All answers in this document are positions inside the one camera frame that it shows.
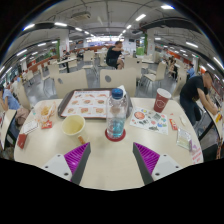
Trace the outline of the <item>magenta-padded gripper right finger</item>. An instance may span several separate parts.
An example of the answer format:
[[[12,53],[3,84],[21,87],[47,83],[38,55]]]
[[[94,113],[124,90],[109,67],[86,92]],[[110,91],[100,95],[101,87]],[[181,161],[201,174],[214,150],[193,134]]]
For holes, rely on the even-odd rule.
[[[133,143],[133,154],[145,185],[182,169],[168,154],[158,154],[136,142]]]

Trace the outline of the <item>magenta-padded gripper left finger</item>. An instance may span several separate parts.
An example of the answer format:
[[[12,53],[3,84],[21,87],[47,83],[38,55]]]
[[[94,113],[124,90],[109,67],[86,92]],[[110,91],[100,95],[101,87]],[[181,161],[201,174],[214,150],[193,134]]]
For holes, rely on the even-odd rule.
[[[65,155],[56,154],[42,166],[42,169],[79,185],[90,152],[90,143],[85,143]]]

